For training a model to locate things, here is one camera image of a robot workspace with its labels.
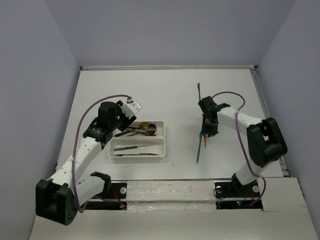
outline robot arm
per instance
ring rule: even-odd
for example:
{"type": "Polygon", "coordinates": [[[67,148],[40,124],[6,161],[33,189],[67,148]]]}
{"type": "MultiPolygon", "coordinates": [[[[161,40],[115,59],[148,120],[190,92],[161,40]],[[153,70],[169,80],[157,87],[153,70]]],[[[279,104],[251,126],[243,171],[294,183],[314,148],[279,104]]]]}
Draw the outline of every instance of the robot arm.
{"type": "Polygon", "coordinates": [[[124,131],[137,119],[135,114],[141,108],[138,102],[131,99],[126,104],[121,101],[101,103],[98,117],[92,121],[76,146],[75,158],[71,155],[56,173],[47,180],[41,179],[36,185],[35,203],[38,216],[67,226],[78,212],[77,201],[81,206],[93,196],[103,198],[108,195],[111,189],[109,175],[93,172],[83,182],[79,182],[80,177],[113,137],[114,130],[124,131]]]}
{"type": "MultiPolygon", "coordinates": [[[[216,104],[211,96],[203,98],[198,104],[203,112],[202,134],[215,136],[218,134],[218,124],[236,130],[236,109],[226,103],[216,104]]],[[[250,167],[259,176],[269,164],[287,153],[287,145],[275,119],[270,117],[262,120],[244,113],[238,113],[237,119],[239,132],[247,137],[250,167]]],[[[244,164],[232,176],[229,190],[236,192],[247,188],[257,179],[255,175],[248,164],[244,164]]]]}

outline gray wall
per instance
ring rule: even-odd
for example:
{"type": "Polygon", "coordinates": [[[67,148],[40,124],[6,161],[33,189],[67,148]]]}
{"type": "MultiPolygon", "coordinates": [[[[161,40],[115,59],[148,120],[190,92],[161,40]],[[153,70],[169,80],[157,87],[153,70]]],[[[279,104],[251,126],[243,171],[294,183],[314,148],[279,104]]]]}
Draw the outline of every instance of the gray wall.
{"type": "Polygon", "coordinates": [[[43,0],[0,3],[0,239],[29,239],[35,186],[52,174],[79,75],[43,0]]]}
{"type": "Polygon", "coordinates": [[[270,113],[282,129],[288,169],[300,178],[320,237],[320,1],[298,0],[259,68],[270,113]]]}
{"type": "Polygon", "coordinates": [[[257,65],[295,0],[46,0],[81,66],[257,65]]]}

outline black bracket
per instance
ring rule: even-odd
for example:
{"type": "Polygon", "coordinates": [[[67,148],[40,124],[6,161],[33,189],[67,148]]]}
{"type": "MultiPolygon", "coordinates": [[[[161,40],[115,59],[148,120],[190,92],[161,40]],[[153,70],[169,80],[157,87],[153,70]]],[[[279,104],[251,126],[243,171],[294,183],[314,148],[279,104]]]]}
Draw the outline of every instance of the black bracket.
{"type": "Polygon", "coordinates": [[[256,191],[259,189],[258,182],[256,180],[247,185],[241,185],[236,174],[232,176],[231,181],[215,182],[214,186],[213,194],[219,200],[228,198],[250,198],[252,195],[255,198],[258,198],[260,196],[260,192],[256,191]]]}
{"type": "Polygon", "coordinates": [[[246,135],[249,155],[252,161],[261,168],[278,160],[288,152],[278,123],[271,117],[247,127],[246,135]]]}
{"type": "Polygon", "coordinates": [[[230,107],[229,104],[222,103],[217,105],[211,96],[207,96],[202,98],[198,105],[200,106],[203,112],[203,120],[202,120],[202,127],[201,132],[203,135],[206,135],[208,138],[213,137],[218,134],[218,115],[221,109],[230,107]]]}

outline white table surface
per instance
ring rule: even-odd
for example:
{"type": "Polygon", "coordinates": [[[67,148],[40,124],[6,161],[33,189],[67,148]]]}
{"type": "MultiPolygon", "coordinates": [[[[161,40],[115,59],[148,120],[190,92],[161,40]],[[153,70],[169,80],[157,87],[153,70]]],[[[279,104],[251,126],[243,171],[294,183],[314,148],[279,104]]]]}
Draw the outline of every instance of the white table surface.
{"type": "MultiPolygon", "coordinates": [[[[217,210],[214,201],[182,202],[162,191],[180,184],[156,187],[144,181],[143,193],[154,191],[153,201],[172,196],[170,203],[128,202],[126,211],[86,210],[69,226],[37,216],[30,240],[317,240],[316,232],[295,178],[267,178],[267,190],[260,209],[217,210]]],[[[133,191],[134,182],[128,188],[133,191]]],[[[207,200],[208,182],[190,181],[197,198],[207,200]]]]}
{"type": "MultiPolygon", "coordinates": [[[[95,101],[110,95],[127,94],[142,105],[137,121],[165,122],[166,156],[162,160],[115,160],[108,157],[108,146],[92,161],[84,177],[95,171],[109,174],[112,180],[182,180],[225,179],[245,164],[237,134],[219,125],[219,134],[207,140],[196,164],[201,130],[201,109],[198,106],[197,83],[201,97],[221,91],[243,95],[243,112],[265,118],[254,82],[248,69],[194,70],[105,70],[82,71],[60,152],[58,167],[71,155],[76,128],[83,112],[95,101]]],[[[115,98],[111,101],[126,100],[115,98]]],[[[237,108],[242,100],[237,96],[217,96],[216,103],[228,103],[237,108]]],[[[84,119],[83,133],[98,114],[93,108],[84,119]]],[[[282,177],[279,162],[271,164],[265,177],[282,177]]]]}

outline purple cable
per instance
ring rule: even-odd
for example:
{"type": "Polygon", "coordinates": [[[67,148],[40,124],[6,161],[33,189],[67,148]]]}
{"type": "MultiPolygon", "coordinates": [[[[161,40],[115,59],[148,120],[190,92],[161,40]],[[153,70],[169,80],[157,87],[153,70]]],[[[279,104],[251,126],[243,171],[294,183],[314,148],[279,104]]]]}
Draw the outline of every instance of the purple cable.
{"type": "Polygon", "coordinates": [[[75,164],[75,161],[74,161],[74,160],[76,160],[76,152],[77,152],[77,144],[78,144],[80,127],[81,127],[81,124],[82,124],[85,116],[87,115],[87,113],[88,113],[95,105],[97,105],[98,103],[103,102],[104,100],[112,99],[112,98],[119,98],[119,97],[124,97],[124,98],[131,99],[130,96],[128,96],[128,95],[123,95],[123,94],[120,94],[120,95],[112,95],[112,96],[107,96],[107,97],[101,98],[100,100],[94,102],[90,107],[88,107],[88,109],[87,109],[87,110],[84,112],[84,114],[82,115],[82,117],[81,117],[81,119],[80,119],[80,121],[79,121],[78,127],[77,127],[77,129],[76,129],[75,141],[74,141],[73,152],[72,152],[73,161],[72,161],[72,172],[71,172],[72,174],[71,174],[71,178],[72,178],[72,188],[73,188],[73,193],[74,193],[75,202],[76,202],[78,211],[79,211],[81,214],[84,212],[87,203],[85,203],[84,206],[83,206],[83,208],[81,208],[80,202],[79,202],[79,197],[78,197],[78,192],[77,192],[77,188],[76,188],[76,175],[75,175],[76,164],[75,164]]]}
{"type": "Polygon", "coordinates": [[[260,194],[260,196],[252,203],[248,204],[248,206],[252,206],[253,204],[257,203],[261,198],[262,196],[264,195],[265,191],[266,191],[266,188],[267,188],[267,182],[266,182],[266,179],[261,176],[261,175],[258,175],[256,174],[252,168],[251,168],[251,165],[250,165],[250,162],[249,162],[249,158],[248,158],[248,155],[247,155],[247,152],[246,152],[246,149],[245,149],[245,146],[244,146],[244,143],[242,142],[242,139],[241,139],[241,135],[240,135],[240,130],[239,130],[239,121],[238,121],[238,114],[239,114],[239,111],[246,105],[246,100],[245,98],[240,95],[239,93],[236,93],[236,92],[233,92],[233,91],[222,91],[222,92],[219,92],[215,95],[213,95],[212,98],[214,98],[215,96],[218,96],[220,94],[233,94],[233,95],[237,95],[238,97],[240,97],[243,101],[242,105],[236,110],[236,113],[235,113],[235,129],[236,129],[236,134],[238,135],[238,139],[239,139],[239,142],[240,142],[240,146],[241,146],[241,149],[242,149],[242,152],[243,152],[243,155],[244,155],[244,158],[245,158],[245,161],[246,161],[246,164],[248,165],[248,168],[250,170],[250,173],[255,176],[256,178],[262,178],[263,180],[263,183],[264,183],[264,186],[263,186],[263,190],[260,194]]]}

